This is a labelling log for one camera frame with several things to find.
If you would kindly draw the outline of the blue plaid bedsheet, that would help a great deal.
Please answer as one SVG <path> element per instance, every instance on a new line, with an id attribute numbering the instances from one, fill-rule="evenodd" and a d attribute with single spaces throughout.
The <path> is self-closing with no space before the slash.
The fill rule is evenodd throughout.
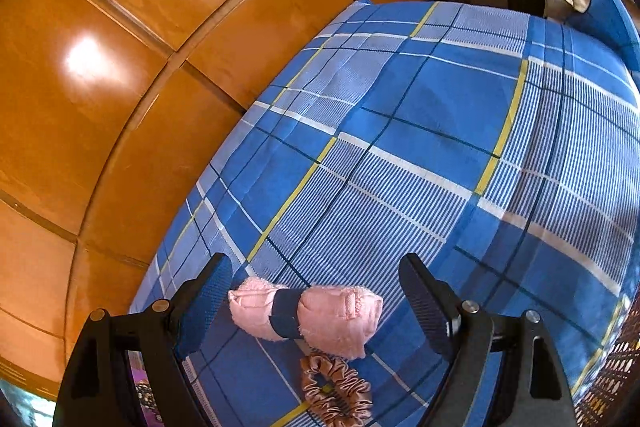
<path id="1" fill-rule="evenodd" d="M 409 253 L 484 311 L 537 311 L 589 398 L 639 286 L 639 35 L 623 0 L 563 23 L 349 5 L 206 162 L 131 310 L 217 253 L 235 282 L 383 298 L 356 362 L 372 425 L 414 425 L 446 369 L 400 288 Z"/>

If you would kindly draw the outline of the purple snack carton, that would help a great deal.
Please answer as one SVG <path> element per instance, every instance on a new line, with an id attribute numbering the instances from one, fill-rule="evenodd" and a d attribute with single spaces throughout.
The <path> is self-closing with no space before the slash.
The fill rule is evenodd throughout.
<path id="1" fill-rule="evenodd" d="M 132 380 L 134 381 L 134 390 L 138 396 L 146 425 L 149 427 L 164 427 L 165 424 L 160 416 L 148 374 L 143 364 L 142 354 L 139 351 L 129 351 L 128 359 Z"/>

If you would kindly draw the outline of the brown satin scrunchie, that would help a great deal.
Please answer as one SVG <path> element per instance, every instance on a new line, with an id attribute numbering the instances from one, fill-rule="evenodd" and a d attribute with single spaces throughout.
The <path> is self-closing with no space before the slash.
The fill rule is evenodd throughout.
<path id="1" fill-rule="evenodd" d="M 300 387 L 311 413 L 329 427 L 360 427 L 371 418 L 371 384 L 341 358 L 300 360 Z"/>

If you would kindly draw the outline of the pink towel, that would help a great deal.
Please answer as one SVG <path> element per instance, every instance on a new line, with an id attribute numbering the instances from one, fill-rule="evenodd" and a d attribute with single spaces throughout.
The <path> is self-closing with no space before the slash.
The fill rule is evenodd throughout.
<path id="1" fill-rule="evenodd" d="M 366 356 L 380 323 L 384 300 L 361 286 L 289 288 L 247 277 L 228 291 L 232 321 L 268 341 L 303 339 L 307 345 L 347 360 Z"/>

